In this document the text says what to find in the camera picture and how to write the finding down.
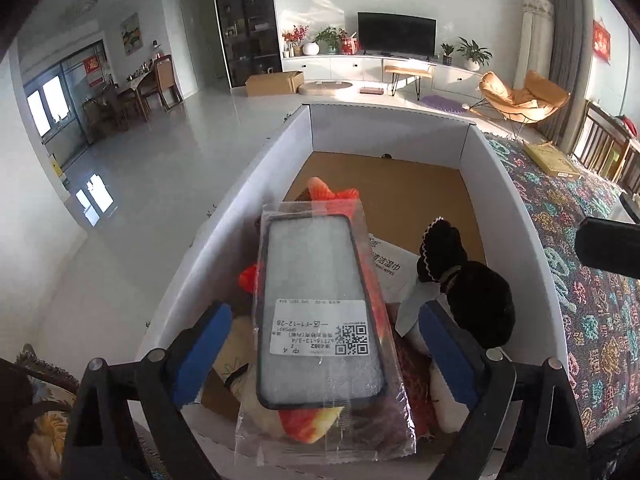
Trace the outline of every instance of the colorful patterned blanket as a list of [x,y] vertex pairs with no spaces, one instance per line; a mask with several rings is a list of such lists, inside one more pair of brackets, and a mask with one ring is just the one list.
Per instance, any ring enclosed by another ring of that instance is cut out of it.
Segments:
[[591,445],[640,401],[640,282],[580,264],[575,233],[585,216],[606,218],[620,190],[581,169],[546,176],[517,142],[485,134],[533,220],[556,284],[570,383]]

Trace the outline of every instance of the white label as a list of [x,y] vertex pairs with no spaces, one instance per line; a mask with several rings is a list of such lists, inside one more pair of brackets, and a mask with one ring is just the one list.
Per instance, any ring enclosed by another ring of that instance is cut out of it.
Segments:
[[417,254],[369,234],[373,263],[385,303],[401,303],[411,290],[417,271]]
[[364,300],[276,300],[272,354],[362,356],[369,344]]

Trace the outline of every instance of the curtain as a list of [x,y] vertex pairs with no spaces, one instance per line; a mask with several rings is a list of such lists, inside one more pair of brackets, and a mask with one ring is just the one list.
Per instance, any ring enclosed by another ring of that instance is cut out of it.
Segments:
[[556,26],[549,79],[571,92],[571,98],[555,114],[538,123],[538,131],[555,144],[559,144],[564,137],[574,102],[585,23],[582,0],[551,0],[551,2],[556,10]]
[[522,0],[522,40],[514,88],[522,88],[529,70],[549,77],[554,44],[554,4],[549,0]]

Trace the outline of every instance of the metal screw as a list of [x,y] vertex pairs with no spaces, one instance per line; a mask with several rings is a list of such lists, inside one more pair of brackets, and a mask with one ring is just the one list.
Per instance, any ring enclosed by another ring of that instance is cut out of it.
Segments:
[[99,357],[95,359],[91,359],[91,361],[89,361],[89,370],[92,370],[95,372],[100,368],[102,368],[102,359],[100,359]]
[[163,349],[155,348],[146,355],[146,358],[149,359],[152,363],[157,363],[158,361],[162,361],[162,359],[164,359],[164,354],[166,354],[166,352]]
[[560,359],[556,357],[550,357],[547,362],[549,363],[549,366],[551,366],[554,370],[562,370],[562,363],[560,362]]
[[502,361],[502,352],[500,352],[497,348],[489,348],[486,351],[486,356],[489,359],[489,361],[494,361],[494,362]]

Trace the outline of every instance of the wooden railing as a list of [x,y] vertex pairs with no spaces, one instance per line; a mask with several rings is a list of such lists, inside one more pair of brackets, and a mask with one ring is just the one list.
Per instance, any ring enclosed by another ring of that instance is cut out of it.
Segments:
[[585,140],[574,147],[578,161],[623,189],[637,192],[640,142],[593,101],[587,103],[581,132]]

